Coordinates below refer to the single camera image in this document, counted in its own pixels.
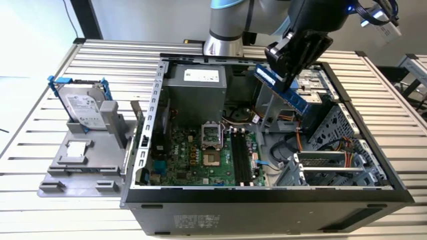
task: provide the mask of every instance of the wire bundle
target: wire bundle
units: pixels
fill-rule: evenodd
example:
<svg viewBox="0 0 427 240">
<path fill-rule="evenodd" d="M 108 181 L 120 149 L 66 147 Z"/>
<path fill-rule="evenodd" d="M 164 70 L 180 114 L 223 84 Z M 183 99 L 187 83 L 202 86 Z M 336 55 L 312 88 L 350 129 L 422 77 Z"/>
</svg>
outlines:
<svg viewBox="0 0 427 240">
<path fill-rule="evenodd" d="M 331 145 L 336 142 L 339 142 L 339 145 L 336 148 L 332 148 Z M 330 141 L 322 147 L 319 147 L 316 151 L 323 151 L 328 148 L 332 149 L 334 151 L 340 151 L 343 149 L 343 145 L 346 146 L 346 148 L 344 148 L 344 168 L 350 168 L 352 165 L 354 153 L 348 150 L 354 148 L 354 141 L 348 137 L 343 136 L 340 139 L 335 139 L 335 140 Z"/>
</svg>

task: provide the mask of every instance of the motherboard chip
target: motherboard chip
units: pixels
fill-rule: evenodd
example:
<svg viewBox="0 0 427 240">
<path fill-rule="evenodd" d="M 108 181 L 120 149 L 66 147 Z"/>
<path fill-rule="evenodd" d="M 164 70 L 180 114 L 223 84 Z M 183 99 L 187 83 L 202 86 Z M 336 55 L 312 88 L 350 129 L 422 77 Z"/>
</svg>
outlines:
<svg viewBox="0 0 427 240">
<path fill-rule="evenodd" d="M 176 179 L 180 179 L 180 180 L 187 179 L 187 172 L 178 172 Z"/>
<path fill-rule="evenodd" d="M 219 151 L 204 151 L 203 152 L 203 165 L 204 166 L 219 166 L 220 165 L 220 152 Z"/>
</svg>

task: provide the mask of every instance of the gray plastic part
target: gray plastic part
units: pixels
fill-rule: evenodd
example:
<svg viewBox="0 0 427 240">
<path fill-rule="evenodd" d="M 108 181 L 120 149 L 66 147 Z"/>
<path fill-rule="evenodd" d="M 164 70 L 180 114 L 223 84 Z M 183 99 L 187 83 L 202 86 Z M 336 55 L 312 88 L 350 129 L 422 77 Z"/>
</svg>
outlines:
<svg viewBox="0 0 427 240">
<path fill-rule="evenodd" d="M 120 176 L 119 166 L 111 166 L 112 169 L 102 169 L 99 172 L 103 176 Z"/>
<path fill-rule="evenodd" d="M 126 137 L 134 135 L 135 121 L 126 121 Z M 70 142 L 86 141 L 84 164 L 60 164 L 62 157 L 67 157 Z M 107 130 L 90 130 L 87 133 L 72 133 L 68 131 L 64 141 L 59 147 L 52 165 L 47 170 L 44 182 L 62 182 L 67 188 L 51 190 L 40 185 L 37 195 L 40 197 L 119 197 L 123 190 L 123 177 L 120 166 L 126 159 L 126 149 L 119 147 L 114 134 Z M 115 191 L 99 191 L 98 181 L 114 181 Z"/>
<path fill-rule="evenodd" d="M 112 180 L 99 180 L 96 181 L 96 190 L 99 192 L 116 192 L 119 190 L 119 186 Z"/>
<path fill-rule="evenodd" d="M 118 114 L 119 104 L 116 101 L 104 101 L 100 106 L 100 115 L 104 120 L 108 133 L 111 133 L 118 141 L 119 147 L 124 149 L 127 147 L 128 139 L 126 131 L 128 126 L 126 125 L 123 115 Z"/>
<path fill-rule="evenodd" d="M 39 186 L 40 190 L 44 192 L 63 192 L 63 188 L 66 188 L 66 185 L 62 183 L 62 181 L 43 181 Z"/>
<path fill-rule="evenodd" d="M 86 133 L 84 126 L 79 122 L 71 122 L 70 119 L 67 121 L 67 127 L 74 134 L 84 134 Z"/>
<path fill-rule="evenodd" d="M 68 176 L 71 173 L 66 169 L 56 169 L 56 168 L 48 168 L 47 173 L 51 174 L 52 177 L 59 177 L 59 176 Z"/>
<path fill-rule="evenodd" d="M 62 165 L 84 165 L 87 164 L 88 159 L 86 156 L 82 157 L 68 157 L 68 156 L 60 156 L 56 163 Z"/>
</svg>

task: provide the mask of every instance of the white label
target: white label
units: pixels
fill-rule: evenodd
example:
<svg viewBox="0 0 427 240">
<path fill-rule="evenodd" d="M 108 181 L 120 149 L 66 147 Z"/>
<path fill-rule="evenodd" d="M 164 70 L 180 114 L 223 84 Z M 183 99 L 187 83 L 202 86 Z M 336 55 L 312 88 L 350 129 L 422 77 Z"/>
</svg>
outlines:
<svg viewBox="0 0 427 240">
<path fill-rule="evenodd" d="M 80 158 L 86 155 L 87 142 L 71 141 L 67 148 L 67 157 Z"/>
<path fill-rule="evenodd" d="M 184 72 L 184 81 L 219 83 L 220 71 L 206 69 L 187 69 Z"/>
<path fill-rule="evenodd" d="M 222 215 L 174 215 L 178 229 L 215 229 Z"/>
<path fill-rule="evenodd" d="M 254 116 L 254 118 L 252 118 L 252 123 L 258 124 L 259 121 L 260 121 L 260 116 L 258 116 L 258 115 L 255 114 L 255 116 Z"/>
<path fill-rule="evenodd" d="M 96 101 L 91 96 L 68 94 L 67 101 L 75 117 L 79 119 L 79 123 L 82 125 L 90 129 L 106 128 L 99 106 L 96 105 Z"/>
<path fill-rule="evenodd" d="M 307 80 L 300 80 L 300 81 L 299 81 L 299 84 L 300 84 L 300 85 L 310 85 L 310 81 L 307 81 Z"/>
<path fill-rule="evenodd" d="M 260 68 L 256 69 L 256 72 L 272 85 L 276 84 L 276 81 L 267 75 L 267 73 Z"/>
</svg>

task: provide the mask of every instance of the label sticker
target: label sticker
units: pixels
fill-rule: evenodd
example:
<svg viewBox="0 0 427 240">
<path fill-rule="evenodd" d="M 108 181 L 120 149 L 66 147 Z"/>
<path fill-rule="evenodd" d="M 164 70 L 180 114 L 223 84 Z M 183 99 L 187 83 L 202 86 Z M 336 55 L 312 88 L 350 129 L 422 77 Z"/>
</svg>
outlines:
<svg viewBox="0 0 427 240">
<path fill-rule="evenodd" d="M 219 83 L 220 71 L 206 69 L 187 69 L 184 71 L 184 81 Z"/>
<path fill-rule="evenodd" d="M 267 75 L 267 73 L 260 68 L 256 69 L 256 72 L 271 83 L 271 85 L 276 84 L 276 81 Z"/>
<path fill-rule="evenodd" d="M 215 229 L 220 215 L 174 215 L 174 220 L 178 229 Z"/>
<path fill-rule="evenodd" d="M 299 81 L 299 84 L 300 84 L 300 85 L 310 85 L 310 81 L 307 81 L 307 80 L 300 80 L 300 81 Z"/>
<path fill-rule="evenodd" d="M 106 124 L 95 99 L 88 95 L 68 94 L 67 101 L 79 123 L 90 129 L 104 129 Z"/>
<path fill-rule="evenodd" d="M 252 118 L 252 123 L 258 124 L 260 121 L 260 116 L 258 114 L 255 114 L 254 118 Z"/>
</svg>

